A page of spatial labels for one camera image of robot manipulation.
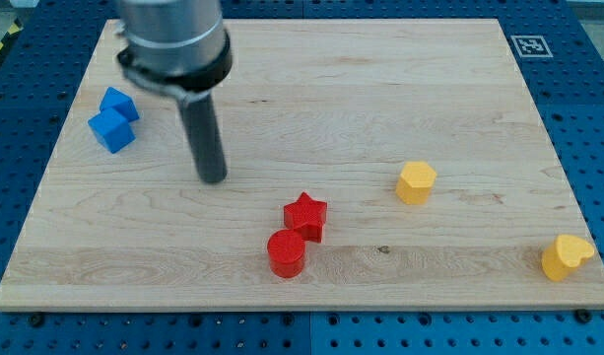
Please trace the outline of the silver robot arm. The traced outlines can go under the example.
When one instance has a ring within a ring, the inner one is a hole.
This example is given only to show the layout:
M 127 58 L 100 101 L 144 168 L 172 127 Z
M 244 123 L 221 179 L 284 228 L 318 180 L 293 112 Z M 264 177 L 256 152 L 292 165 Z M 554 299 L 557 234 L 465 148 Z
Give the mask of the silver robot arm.
M 212 100 L 233 65 L 219 0 L 118 0 L 116 9 L 126 40 L 117 61 L 127 80 L 185 107 Z

